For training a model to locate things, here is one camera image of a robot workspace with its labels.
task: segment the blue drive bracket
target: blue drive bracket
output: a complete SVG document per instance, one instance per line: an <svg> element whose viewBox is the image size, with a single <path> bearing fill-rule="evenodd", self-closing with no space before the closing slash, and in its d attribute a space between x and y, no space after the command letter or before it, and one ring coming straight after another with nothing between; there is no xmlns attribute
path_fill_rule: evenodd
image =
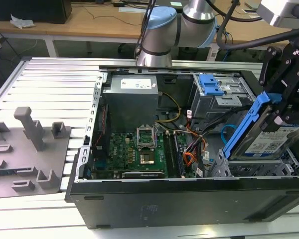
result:
<svg viewBox="0 0 299 239"><path fill-rule="evenodd" d="M235 147L239 139L242 137L242 135L245 133L245 131L248 129L248 127L253 122L256 122L259 119L259 110L262 108L262 106L268 102L276 104L279 103L281 100L281 94L267 94L266 92L262 92L260 95L257 96L256 101L249 109L245 118L240 123L240 125L238 126L228 143L225 145L224 155L226 158L229 158L231 156L233 148Z"/></svg>
<svg viewBox="0 0 299 239"><path fill-rule="evenodd" d="M207 96L223 96L225 94L213 74L199 74L199 82Z"/></svg>

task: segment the desk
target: desk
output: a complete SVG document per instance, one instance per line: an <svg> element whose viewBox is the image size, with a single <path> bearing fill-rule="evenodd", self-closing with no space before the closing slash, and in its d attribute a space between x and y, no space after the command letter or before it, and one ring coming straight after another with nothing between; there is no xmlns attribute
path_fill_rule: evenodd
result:
<svg viewBox="0 0 299 239"><path fill-rule="evenodd" d="M243 13L241 8L246 8L244 0L241 0L241 2L241 5L237 8L237 12L239 13ZM216 1L216 5L224 12L227 12L231 1L218 0ZM132 24L141 24L143 13L119 12L119 8L112 5L86 8L78 6L79 4L73 5L72 14L65 24L35 22L36 27L19 29L14 27L10 22L0 21L0 32L8 38L42 39L46 43L50 57L58 56L54 40L136 43L140 34L140 25L128 25L113 17L93 19L87 12L87 9L93 16L115 16ZM238 14L237 12L234 14L236 17L247 16ZM220 24L222 17L217 16L217 19ZM246 42L287 31L287 29L272 27L264 21L252 23L230 21L226 30L233 35L235 43ZM285 41L276 43L275 45L284 47L287 43ZM218 49L217 44L211 44L208 60L215 61Z"/></svg>
<svg viewBox="0 0 299 239"><path fill-rule="evenodd" d="M134 60L93 58L33 58L21 61L0 90L0 121L8 127L21 126L8 114L17 106L30 106L32 113L42 110L42 126L63 121L71 126L64 177L60 193L0 199L0 238L36 239L200 239L253 235L258 239L299 239L299 206L271 223L200 225L185 227L89 230L73 203L64 202L74 154L82 144L88 120L89 102L99 65L115 61L134 66ZM173 61L174 66L203 69L252 71L258 78L261 63Z"/></svg>

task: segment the aluminum slotted surface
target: aluminum slotted surface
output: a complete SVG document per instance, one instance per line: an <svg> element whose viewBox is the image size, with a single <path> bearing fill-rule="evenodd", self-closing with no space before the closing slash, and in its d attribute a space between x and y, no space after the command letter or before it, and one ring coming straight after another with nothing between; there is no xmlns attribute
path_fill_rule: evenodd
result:
<svg viewBox="0 0 299 239"><path fill-rule="evenodd" d="M98 66L134 66L133 60L33 58L21 62L0 91L0 119L8 127L21 126L10 115L18 106L32 108L42 126L64 121L72 127L61 190L69 180L74 154L82 145ZM258 78L259 63L174 61L174 66L204 69L250 70ZM0 199L0 238L200 239L246 236L247 239L299 239L299 206L272 223L202 225L167 228L88 230L64 193Z"/></svg>

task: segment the power supply label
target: power supply label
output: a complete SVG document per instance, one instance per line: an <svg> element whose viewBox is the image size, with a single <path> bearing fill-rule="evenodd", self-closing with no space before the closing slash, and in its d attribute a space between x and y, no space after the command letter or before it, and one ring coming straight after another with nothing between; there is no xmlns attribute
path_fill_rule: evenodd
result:
<svg viewBox="0 0 299 239"><path fill-rule="evenodd" d="M261 132L246 150L245 155L265 157L274 154L288 139L288 135L299 127L280 127L276 132Z"/></svg>
<svg viewBox="0 0 299 239"><path fill-rule="evenodd" d="M150 79L121 79L121 89L151 89Z"/></svg>

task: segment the floor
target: floor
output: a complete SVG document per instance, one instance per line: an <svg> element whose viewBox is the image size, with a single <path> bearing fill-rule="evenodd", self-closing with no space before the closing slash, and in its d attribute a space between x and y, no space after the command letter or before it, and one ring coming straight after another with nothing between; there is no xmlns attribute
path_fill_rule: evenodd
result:
<svg viewBox="0 0 299 239"><path fill-rule="evenodd" d="M42 56L48 57L48 51L43 40L35 39L8 39L11 46L21 56ZM99 43L92 42L92 53L86 50L86 43L83 41L56 41L56 47L60 57L93 57L93 58L133 58L134 44L124 44L122 50L118 53L118 43ZM196 49L181 48L180 53L177 47L171 51L172 59L179 60L206 60L209 48ZM232 62L261 62L258 57L261 51L235 51L225 60ZM217 61L222 61L226 51L220 51L217 55ZM0 49L0 87L9 77L19 58L13 52L7 41L2 43Z"/></svg>

